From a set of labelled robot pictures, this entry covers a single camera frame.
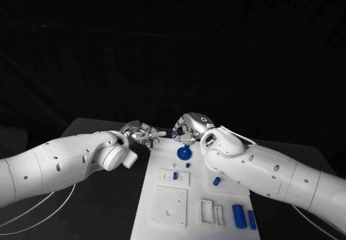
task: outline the screw hole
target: screw hole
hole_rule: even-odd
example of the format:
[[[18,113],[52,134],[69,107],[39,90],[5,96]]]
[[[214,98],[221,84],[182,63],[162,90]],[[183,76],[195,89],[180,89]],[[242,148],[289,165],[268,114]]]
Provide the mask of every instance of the screw hole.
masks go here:
[[[62,170],[62,164],[58,163],[58,164],[56,164],[56,171],[59,172],[61,170]]]

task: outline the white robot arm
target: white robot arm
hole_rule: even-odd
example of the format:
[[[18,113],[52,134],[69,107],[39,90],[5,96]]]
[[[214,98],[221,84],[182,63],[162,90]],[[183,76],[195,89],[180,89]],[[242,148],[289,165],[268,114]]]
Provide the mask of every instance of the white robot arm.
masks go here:
[[[343,178],[257,145],[224,126],[215,128],[211,119],[199,113],[186,113],[173,131],[179,125],[185,125],[185,135],[178,141],[189,145],[201,139],[201,153],[211,171],[227,174],[257,194],[302,207],[346,232]],[[237,136],[251,144],[245,145]]]
[[[139,157],[130,150],[131,143],[136,141],[152,150],[153,141],[160,142],[157,137],[165,135],[165,131],[131,121],[120,131],[58,138],[0,159],[0,208],[68,188],[95,171],[111,171],[120,164],[130,168]]]

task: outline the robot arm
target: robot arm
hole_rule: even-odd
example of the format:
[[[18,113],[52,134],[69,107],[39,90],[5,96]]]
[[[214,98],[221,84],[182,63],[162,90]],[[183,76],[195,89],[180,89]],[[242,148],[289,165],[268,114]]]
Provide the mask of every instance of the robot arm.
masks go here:
[[[0,159],[0,208],[68,188],[95,171],[111,171],[120,164],[130,168],[139,157],[130,150],[130,141],[153,147],[156,137],[165,136],[166,132],[139,121],[126,126],[131,127],[124,132],[100,131],[58,138]]]
[[[237,135],[224,126],[204,132],[199,144],[209,170],[257,194],[302,207],[346,232],[346,180],[254,142],[245,145]]]

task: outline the table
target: table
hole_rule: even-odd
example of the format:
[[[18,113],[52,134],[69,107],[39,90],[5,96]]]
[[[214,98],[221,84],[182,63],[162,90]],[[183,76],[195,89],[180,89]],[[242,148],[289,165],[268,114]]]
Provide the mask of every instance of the table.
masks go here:
[[[91,134],[97,131],[117,131],[123,125],[121,122],[78,118],[61,137]],[[162,127],[157,127],[157,129],[167,131],[167,137],[170,137],[172,129]],[[254,141],[264,147],[280,151],[310,167],[335,174],[316,148],[255,139]],[[88,179],[77,184],[69,201],[55,216],[31,230],[15,235],[2,236],[2,239],[130,239],[150,157],[146,146],[134,143],[130,148],[139,155],[133,167],[127,169],[120,165],[113,171],[101,170],[93,173]],[[19,231],[45,219],[61,206],[71,189],[69,187],[56,192],[31,214],[13,224],[0,228],[0,233]],[[45,197],[46,195],[35,196],[6,206],[0,210],[0,222],[3,223],[16,217]],[[286,237],[287,239],[330,239],[300,216],[291,205],[254,192],[251,192],[250,197],[263,240],[278,240]],[[309,214],[309,217],[313,221],[319,220],[312,214]]]

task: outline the white slot piece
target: white slot piece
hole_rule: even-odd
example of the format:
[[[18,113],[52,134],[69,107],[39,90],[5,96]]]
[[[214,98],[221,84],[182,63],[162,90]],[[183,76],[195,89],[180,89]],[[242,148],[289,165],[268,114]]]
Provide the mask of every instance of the white slot piece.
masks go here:
[[[215,219],[216,219],[216,226],[224,227],[222,207],[221,206],[214,207],[214,215],[215,215]]]
[[[209,200],[199,201],[199,222],[204,225],[212,226],[215,224],[214,219],[214,202]]]
[[[185,171],[173,171],[173,170],[160,169],[157,183],[189,187],[191,186],[191,173],[185,172]]]
[[[150,221],[159,225],[186,228],[186,199],[186,189],[156,186]]]

